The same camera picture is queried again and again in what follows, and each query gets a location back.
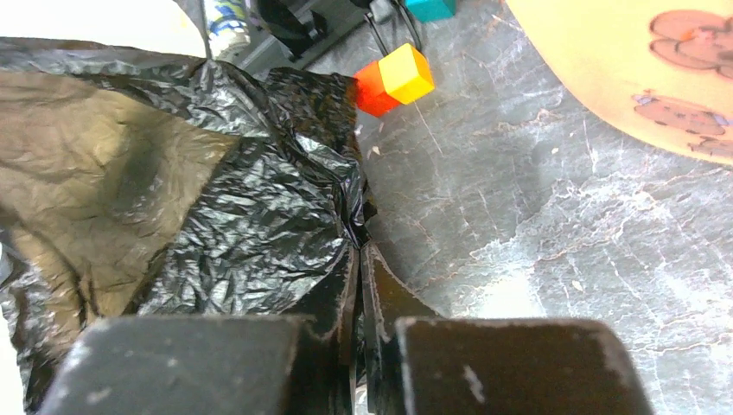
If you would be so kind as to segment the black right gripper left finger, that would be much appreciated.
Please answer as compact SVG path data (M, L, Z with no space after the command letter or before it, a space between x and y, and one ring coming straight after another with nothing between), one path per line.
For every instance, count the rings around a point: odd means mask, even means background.
M43 414L350 414L359 254L276 315L100 320L70 349Z

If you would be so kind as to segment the red cube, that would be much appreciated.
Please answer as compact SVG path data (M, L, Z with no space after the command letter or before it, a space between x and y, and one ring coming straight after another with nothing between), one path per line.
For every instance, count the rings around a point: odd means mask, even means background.
M363 67L354 78L357 84L356 105L361 111L380 118L400 105L387 93L377 61Z

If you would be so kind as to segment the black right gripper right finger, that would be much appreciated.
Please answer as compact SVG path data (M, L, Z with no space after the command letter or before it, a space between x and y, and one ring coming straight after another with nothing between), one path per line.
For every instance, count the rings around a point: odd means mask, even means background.
M374 414L649 414L628 351L602 322L440 316L360 252L368 409Z

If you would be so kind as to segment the black plastic trash bag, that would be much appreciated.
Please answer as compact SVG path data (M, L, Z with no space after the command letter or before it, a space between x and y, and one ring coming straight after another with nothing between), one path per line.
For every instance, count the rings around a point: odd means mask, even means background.
M22 407L103 317L308 314L367 240L353 78L1 40L1 307Z

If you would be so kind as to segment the orange plastic trash bin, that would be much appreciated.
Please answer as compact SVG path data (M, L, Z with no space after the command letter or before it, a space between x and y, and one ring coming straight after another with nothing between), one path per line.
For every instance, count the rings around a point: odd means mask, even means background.
M599 118L663 150L731 163L731 2L511 1L508 8Z

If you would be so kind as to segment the black poker chip case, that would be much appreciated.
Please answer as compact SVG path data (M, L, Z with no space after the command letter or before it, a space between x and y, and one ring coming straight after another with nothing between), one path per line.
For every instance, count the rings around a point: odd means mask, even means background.
M208 56L250 73L304 68L362 23L386 55L378 26L395 17L422 49L405 1L192 1L187 13Z

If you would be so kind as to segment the teal cube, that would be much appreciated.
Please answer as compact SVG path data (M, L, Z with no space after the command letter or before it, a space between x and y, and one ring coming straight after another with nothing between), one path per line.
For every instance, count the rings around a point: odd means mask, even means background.
M420 22L449 19L456 13L455 0L406 0L405 5Z

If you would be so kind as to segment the yellow cube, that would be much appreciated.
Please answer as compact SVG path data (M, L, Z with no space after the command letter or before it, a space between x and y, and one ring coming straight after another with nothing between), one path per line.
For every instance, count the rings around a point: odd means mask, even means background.
M403 105L409 105L435 89L430 65L410 43L378 60L385 91Z

